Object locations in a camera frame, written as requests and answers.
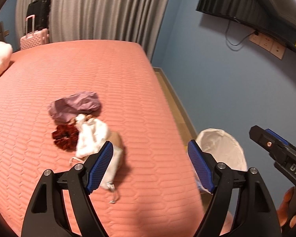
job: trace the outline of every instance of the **power cord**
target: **power cord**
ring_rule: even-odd
[[[233,44],[233,43],[231,43],[231,42],[229,41],[229,39],[228,39],[228,30],[229,30],[229,28],[230,28],[230,22],[231,22],[231,21],[228,22],[228,26],[227,26],[227,29],[226,29],[226,31],[225,31],[225,38],[226,38],[226,41],[227,41],[230,45],[232,45],[232,46],[238,46],[238,45],[242,44],[242,42],[243,42],[244,40],[246,40],[246,39],[247,39],[249,36],[251,36],[252,34],[256,34],[256,35],[259,34],[257,31],[253,31],[251,34],[245,36],[245,37],[244,37],[244,38],[243,38],[238,44]]]

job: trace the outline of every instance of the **dark red velvet scrunchie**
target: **dark red velvet scrunchie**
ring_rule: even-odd
[[[78,142],[79,131],[71,124],[58,125],[52,133],[54,144],[63,150],[75,149]]]

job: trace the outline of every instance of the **screw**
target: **screw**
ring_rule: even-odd
[[[225,163],[222,163],[222,162],[219,162],[217,164],[217,167],[220,168],[220,169],[225,169],[226,168],[226,164]]]
[[[81,170],[82,168],[83,168],[82,164],[77,164],[77,165],[74,166],[75,170]]]
[[[252,174],[257,174],[258,170],[255,167],[250,168]]]
[[[50,175],[50,174],[51,174],[51,170],[50,169],[47,169],[47,170],[44,171],[44,175],[47,176],[47,175]]]

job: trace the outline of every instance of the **suitcase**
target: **suitcase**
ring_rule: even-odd
[[[35,0],[27,8],[26,16],[35,15],[34,30],[48,29],[48,19],[51,9],[51,0]],[[32,19],[28,20],[27,29],[30,31]]]
[[[35,15],[30,15],[26,18],[25,32],[27,33],[27,23],[29,19],[32,19],[32,31],[29,34],[26,34],[25,36],[21,37],[20,39],[21,50],[49,43],[49,40],[48,40],[49,34],[48,34],[47,28],[44,28],[39,31],[34,31]]]

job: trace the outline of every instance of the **suitcase handle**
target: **suitcase handle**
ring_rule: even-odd
[[[34,29],[35,29],[35,15],[30,15],[28,17],[26,17],[25,19],[25,36],[27,38],[27,21],[28,19],[32,18],[32,32],[30,34],[33,34],[34,36]]]

